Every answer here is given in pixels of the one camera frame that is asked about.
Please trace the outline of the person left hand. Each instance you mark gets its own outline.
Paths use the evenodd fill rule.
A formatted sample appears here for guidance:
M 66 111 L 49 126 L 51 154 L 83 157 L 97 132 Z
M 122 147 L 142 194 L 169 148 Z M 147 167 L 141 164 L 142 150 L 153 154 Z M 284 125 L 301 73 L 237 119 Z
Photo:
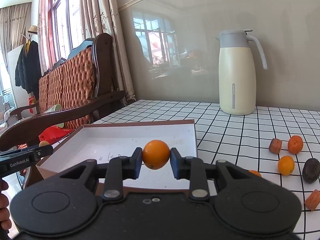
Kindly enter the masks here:
M 10 212 L 8 210 L 9 200 L 6 195 L 2 193 L 8 189 L 8 184 L 6 181 L 1 179 L 1 200 L 0 200 L 0 208 L 1 208 L 1 239 L 9 239 L 8 230 L 11 228 L 12 223 L 10 220 Z

